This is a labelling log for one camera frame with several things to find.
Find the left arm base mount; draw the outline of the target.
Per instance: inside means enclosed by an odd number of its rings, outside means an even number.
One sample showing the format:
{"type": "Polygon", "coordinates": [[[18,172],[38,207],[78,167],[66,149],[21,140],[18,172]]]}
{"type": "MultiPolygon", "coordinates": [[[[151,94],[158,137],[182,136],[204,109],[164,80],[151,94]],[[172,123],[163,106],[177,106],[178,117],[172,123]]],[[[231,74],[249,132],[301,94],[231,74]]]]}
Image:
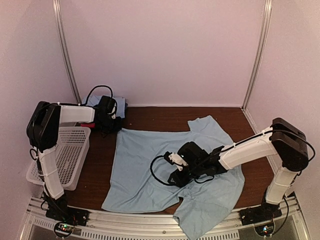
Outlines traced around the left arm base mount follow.
{"type": "Polygon", "coordinates": [[[47,200],[48,210],[45,216],[59,222],[67,223],[72,226],[86,226],[89,211],[85,209],[68,206],[66,197],[63,195],[59,199],[47,200]]]}

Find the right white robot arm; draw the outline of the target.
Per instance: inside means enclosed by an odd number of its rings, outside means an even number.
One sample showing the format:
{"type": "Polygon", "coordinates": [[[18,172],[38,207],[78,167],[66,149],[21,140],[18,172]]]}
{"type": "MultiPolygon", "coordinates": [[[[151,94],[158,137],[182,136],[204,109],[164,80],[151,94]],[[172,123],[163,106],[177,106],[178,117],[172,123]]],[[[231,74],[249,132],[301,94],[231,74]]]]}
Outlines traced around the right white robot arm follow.
{"type": "Polygon", "coordinates": [[[295,180],[310,162],[306,136],[299,129],[278,117],[260,133],[231,145],[219,146],[210,153],[195,142],[185,143],[176,153],[165,153],[165,160],[177,169],[168,183],[186,186],[202,175],[215,177],[242,164],[267,156],[278,156],[282,163],[265,191],[261,206],[255,208],[259,220],[268,220],[295,180]]]}

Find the blue printed garment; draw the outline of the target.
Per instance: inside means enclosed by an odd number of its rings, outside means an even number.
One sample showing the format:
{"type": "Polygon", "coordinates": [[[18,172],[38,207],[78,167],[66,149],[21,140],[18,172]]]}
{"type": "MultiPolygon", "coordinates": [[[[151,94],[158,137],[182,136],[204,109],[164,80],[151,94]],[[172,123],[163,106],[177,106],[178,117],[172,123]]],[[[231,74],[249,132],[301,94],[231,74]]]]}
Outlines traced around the blue printed garment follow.
{"type": "Polygon", "coordinates": [[[177,152],[187,142],[195,142],[207,152],[232,143],[211,116],[187,124],[189,131],[185,132],[122,129],[117,134],[110,189],[102,209],[138,214],[160,212],[178,204],[174,219],[191,240],[224,220],[243,191],[245,177],[240,167],[182,188],[164,185],[175,170],[163,159],[164,153],[177,152]]]}

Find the light blue shirt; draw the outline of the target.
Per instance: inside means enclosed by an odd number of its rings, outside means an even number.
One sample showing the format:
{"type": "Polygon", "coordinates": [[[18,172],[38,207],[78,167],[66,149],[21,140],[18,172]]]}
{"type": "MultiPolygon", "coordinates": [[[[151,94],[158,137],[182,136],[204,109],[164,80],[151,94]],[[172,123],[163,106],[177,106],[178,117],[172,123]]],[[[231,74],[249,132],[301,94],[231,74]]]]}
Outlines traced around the light blue shirt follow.
{"type": "MultiPolygon", "coordinates": [[[[97,105],[102,98],[102,95],[96,95],[93,94],[88,98],[87,106],[93,107],[97,105]]],[[[124,97],[119,97],[116,96],[114,97],[116,103],[117,103],[117,110],[116,110],[116,116],[124,119],[126,116],[126,108],[127,108],[127,103],[126,99],[124,97]]]]}

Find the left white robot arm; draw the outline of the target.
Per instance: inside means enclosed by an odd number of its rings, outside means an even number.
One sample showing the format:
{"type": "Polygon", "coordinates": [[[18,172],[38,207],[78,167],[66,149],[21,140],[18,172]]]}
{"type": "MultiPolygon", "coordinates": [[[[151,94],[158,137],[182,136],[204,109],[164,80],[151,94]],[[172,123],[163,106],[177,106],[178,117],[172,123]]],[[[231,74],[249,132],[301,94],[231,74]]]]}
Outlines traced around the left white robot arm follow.
{"type": "Polygon", "coordinates": [[[56,164],[56,145],[59,138],[59,128],[66,123],[94,123],[103,135],[118,132],[122,119],[117,116],[118,103],[111,97],[103,95],[94,106],[86,103],[50,103],[40,101],[28,122],[26,134],[32,151],[35,152],[43,190],[48,202],[54,206],[52,213],[61,222],[72,218],[72,211],[61,201],[65,191],[59,179],[56,164]]]}

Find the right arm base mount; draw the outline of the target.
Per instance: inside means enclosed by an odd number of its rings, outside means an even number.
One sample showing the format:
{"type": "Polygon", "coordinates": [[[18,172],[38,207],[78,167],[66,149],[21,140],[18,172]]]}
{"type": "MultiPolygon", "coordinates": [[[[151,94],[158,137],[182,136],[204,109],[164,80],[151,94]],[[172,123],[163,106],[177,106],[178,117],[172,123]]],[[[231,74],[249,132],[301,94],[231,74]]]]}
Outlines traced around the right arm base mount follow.
{"type": "Polygon", "coordinates": [[[239,215],[241,224],[246,226],[271,221],[274,218],[280,217],[282,215],[282,211],[280,210],[279,203],[271,204],[267,203],[267,201],[263,199],[261,205],[242,209],[240,210],[239,215]]]}

